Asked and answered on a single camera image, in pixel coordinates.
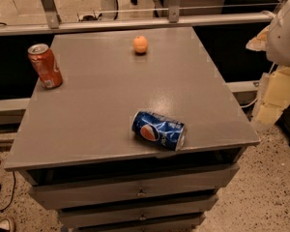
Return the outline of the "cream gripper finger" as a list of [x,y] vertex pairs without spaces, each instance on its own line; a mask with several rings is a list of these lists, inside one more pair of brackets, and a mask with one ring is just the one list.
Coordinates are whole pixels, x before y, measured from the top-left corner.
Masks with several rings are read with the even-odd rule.
[[265,74],[257,93],[253,120],[273,125],[290,105],[290,67],[279,66],[271,74]]
[[266,26],[254,38],[249,40],[246,44],[246,49],[252,51],[265,51],[267,45],[269,27]]

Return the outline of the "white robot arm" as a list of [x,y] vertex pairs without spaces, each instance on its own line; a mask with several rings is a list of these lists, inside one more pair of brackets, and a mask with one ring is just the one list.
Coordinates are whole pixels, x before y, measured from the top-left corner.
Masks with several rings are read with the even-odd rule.
[[246,49],[265,51],[277,69],[269,82],[255,120],[274,124],[290,105],[290,0],[273,17],[271,23],[246,44]]

